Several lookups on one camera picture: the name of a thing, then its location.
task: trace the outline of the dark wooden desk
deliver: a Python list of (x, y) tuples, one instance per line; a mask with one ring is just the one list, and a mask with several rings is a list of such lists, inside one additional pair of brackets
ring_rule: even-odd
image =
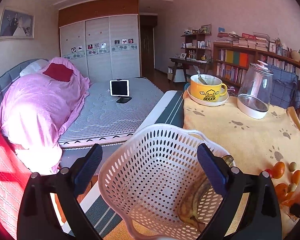
[(172, 72), (172, 81), (174, 80), (174, 77), (176, 76), (176, 71), (177, 69), (183, 69), (183, 74), (185, 75), (185, 81), (187, 82), (187, 74), (186, 74), (186, 69), (188, 69), (188, 66), (197, 66), (198, 68), (204, 69), (203, 74), (208, 73), (208, 63), (200, 63), (192, 60), (186, 60), (186, 59), (180, 59), (180, 58), (175, 58), (171, 57), (170, 60), (174, 62), (173, 66), (173, 72)]

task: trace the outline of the white saucer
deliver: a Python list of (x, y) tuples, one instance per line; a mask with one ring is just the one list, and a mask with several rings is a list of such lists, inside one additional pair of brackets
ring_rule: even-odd
[(229, 98), (229, 94), (228, 94), (228, 92), (227, 92), (224, 96), (220, 96), (219, 99), (218, 99), (216, 102), (209, 102), (209, 101), (203, 101), (203, 100), (200, 100), (200, 99), (195, 98), (194, 96), (192, 96), (192, 95), (190, 94), (190, 86), (187, 88), (187, 91), (188, 91), (188, 94), (189, 94), (190, 98), (191, 98), (194, 102), (196, 102), (196, 103), (198, 103), (198, 104), (200, 104), (200, 105), (203, 105), (203, 106), (220, 106), (220, 105), (224, 104), (224, 103), (228, 100), (228, 98)]

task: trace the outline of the glass pitcher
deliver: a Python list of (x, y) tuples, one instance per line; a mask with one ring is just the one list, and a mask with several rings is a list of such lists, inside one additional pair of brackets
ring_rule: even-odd
[(268, 64), (258, 60), (259, 64), (250, 63), (238, 92), (237, 106), (246, 115), (261, 119), (268, 112), (273, 72)]

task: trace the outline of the headboard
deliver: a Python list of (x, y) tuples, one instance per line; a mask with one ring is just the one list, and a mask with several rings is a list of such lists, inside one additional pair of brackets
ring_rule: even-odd
[(20, 76), (21, 70), (23, 70), (26, 66), (30, 63), (37, 61), (39, 58), (30, 59), (25, 62), (22, 62), (12, 69), (8, 70), (0, 77), (0, 105), (3, 100), (5, 93), (7, 92), (8, 88), (11, 86), (13, 82), (15, 82)]

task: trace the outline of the metal screw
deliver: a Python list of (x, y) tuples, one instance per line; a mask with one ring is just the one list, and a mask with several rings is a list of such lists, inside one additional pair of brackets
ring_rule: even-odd
[(67, 167), (64, 167), (60, 170), (61, 174), (67, 174), (68, 171), (69, 171), (69, 168), (67, 168)]
[(39, 173), (37, 173), (37, 172), (32, 173), (32, 174), (31, 174), (31, 178), (32, 178), (32, 179), (36, 178), (36, 177), (38, 176), (38, 174), (39, 174)]
[(231, 168), (232, 173), (238, 174), (240, 170), (237, 167), (232, 167)]
[(264, 177), (266, 177), (266, 178), (269, 177), (269, 173), (268, 173), (267, 171), (263, 171), (263, 172), (262, 172), (262, 175), (263, 175)]

